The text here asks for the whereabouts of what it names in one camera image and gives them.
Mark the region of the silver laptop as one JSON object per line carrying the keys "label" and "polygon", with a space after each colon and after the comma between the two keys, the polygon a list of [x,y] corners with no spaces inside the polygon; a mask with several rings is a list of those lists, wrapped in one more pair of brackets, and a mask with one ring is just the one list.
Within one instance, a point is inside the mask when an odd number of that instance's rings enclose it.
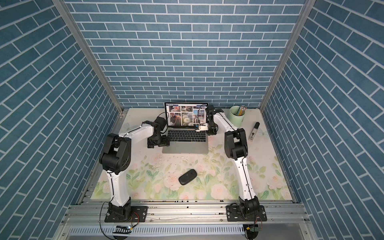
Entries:
{"label": "silver laptop", "polygon": [[197,102],[165,103],[170,145],[163,148],[164,154],[208,154],[207,133],[199,129],[207,123],[207,106]]}

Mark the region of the bundle of coloured pencils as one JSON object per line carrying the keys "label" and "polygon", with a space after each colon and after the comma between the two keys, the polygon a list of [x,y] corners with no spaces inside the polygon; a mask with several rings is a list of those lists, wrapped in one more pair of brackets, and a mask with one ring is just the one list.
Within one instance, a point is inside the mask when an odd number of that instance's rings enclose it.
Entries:
{"label": "bundle of coloured pencils", "polygon": [[242,116],[245,114],[247,107],[246,106],[240,106],[238,111],[236,112],[236,116]]}

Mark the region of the mint green pencil cup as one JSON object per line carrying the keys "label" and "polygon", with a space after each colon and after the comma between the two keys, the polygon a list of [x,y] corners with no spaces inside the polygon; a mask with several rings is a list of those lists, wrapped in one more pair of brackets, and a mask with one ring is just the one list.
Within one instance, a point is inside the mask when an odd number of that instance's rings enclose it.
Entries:
{"label": "mint green pencil cup", "polygon": [[237,128],[240,128],[242,126],[245,114],[242,116],[236,116],[236,112],[238,111],[240,106],[233,106],[230,108],[228,119],[230,122],[236,126]]}

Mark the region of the black wireless mouse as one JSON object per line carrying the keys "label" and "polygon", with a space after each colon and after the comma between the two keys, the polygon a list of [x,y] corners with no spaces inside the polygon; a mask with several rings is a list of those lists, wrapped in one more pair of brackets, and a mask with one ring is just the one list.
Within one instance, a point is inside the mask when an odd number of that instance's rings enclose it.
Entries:
{"label": "black wireless mouse", "polygon": [[186,173],[184,173],[183,175],[181,175],[179,177],[179,183],[182,186],[185,186],[188,183],[190,183],[191,181],[193,181],[197,177],[197,175],[198,174],[197,174],[195,169],[190,169]]}

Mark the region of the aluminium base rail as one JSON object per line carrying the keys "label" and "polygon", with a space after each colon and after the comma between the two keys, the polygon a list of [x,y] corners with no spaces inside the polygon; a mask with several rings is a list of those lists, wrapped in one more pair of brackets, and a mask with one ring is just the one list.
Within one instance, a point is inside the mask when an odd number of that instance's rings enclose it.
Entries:
{"label": "aluminium base rail", "polygon": [[[133,206],[147,206],[145,224],[229,224],[226,206],[230,201],[132,201]],[[261,201],[267,220],[263,224],[301,224],[310,221],[303,204],[290,201]],[[108,205],[90,201],[71,205],[63,223],[68,225],[96,225],[104,220]]]}

